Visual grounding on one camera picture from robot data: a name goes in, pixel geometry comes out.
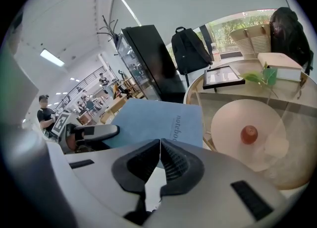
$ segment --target red apple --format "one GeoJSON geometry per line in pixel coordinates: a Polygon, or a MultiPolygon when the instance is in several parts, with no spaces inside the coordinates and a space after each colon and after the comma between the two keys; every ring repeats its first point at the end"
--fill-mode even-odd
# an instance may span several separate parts
{"type": "Polygon", "coordinates": [[[245,126],[241,131],[241,141],[245,144],[252,144],[258,138],[258,131],[254,126],[245,126]]]}

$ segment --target green trees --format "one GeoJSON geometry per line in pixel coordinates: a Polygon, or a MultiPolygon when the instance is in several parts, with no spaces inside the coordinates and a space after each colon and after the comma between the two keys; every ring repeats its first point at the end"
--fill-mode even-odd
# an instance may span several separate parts
{"type": "Polygon", "coordinates": [[[211,27],[212,35],[215,38],[219,51],[229,52],[237,50],[234,41],[229,35],[232,31],[259,24],[268,24],[269,18],[269,15],[248,16],[219,24],[213,24],[213,22],[210,22],[208,25],[211,27]]]}
{"type": "Polygon", "coordinates": [[[169,55],[171,56],[172,60],[175,61],[175,56],[174,56],[174,53],[173,53],[173,48],[172,48],[172,46],[171,46],[170,48],[167,48],[167,50],[168,50],[168,53],[169,53],[169,55]]]}

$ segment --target round wooden table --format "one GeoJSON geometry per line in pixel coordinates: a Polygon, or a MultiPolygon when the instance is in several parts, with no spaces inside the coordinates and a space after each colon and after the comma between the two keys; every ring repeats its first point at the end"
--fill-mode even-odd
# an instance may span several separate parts
{"type": "MultiPolygon", "coordinates": [[[[257,59],[242,59],[229,64],[239,73],[261,71],[257,59]]],[[[309,77],[304,84],[277,79],[273,94],[257,83],[203,90],[204,75],[199,76],[188,88],[184,103],[200,105],[203,110],[204,142],[217,151],[211,134],[211,122],[224,105],[243,99],[263,102],[280,116],[289,143],[287,153],[278,158],[259,174],[278,189],[293,189],[306,184],[317,165],[317,85],[309,77]]],[[[227,128],[223,133],[230,134],[227,128]]]]}

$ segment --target glass cabinet door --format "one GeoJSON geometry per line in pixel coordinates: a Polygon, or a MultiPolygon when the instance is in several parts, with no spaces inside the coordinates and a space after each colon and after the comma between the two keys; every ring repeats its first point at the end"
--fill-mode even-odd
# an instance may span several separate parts
{"type": "Polygon", "coordinates": [[[139,87],[141,88],[141,90],[143,91],[147,99],[160,100],[159,95],[157,94],[157,92],[155,91],[153,87],[153,84],[156,84],[156,83],[154,82],[153,79],[152,79],[153,81],[152,83],[152,81],[147,77],[146,69],[143,68],[139,59],[136,57],[131,46],[127,44],[124,37],[122,37],[121,39],[118,52],[124,64],[127,66],[134,80],[139,85],[139,87]]]}

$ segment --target staircase railing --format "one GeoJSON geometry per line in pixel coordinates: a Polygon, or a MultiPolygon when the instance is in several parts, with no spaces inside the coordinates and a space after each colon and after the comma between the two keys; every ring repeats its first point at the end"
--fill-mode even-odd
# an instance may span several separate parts
{"type": "Polygon", "coordinates": [[[68,94],[56,106],[56,110],[67,105],[78,94],[77,88],[85,89],[86,86],[92,83],[95,79],[99,78],[100,73],[105,73],[105,72],[106,70],[102,66],[98,68],[97,70],[95,70],[93,73],[91,73],[89,76],[87,76],[84,80],[78,83],[71,91],[68,92],[68,94]]]}

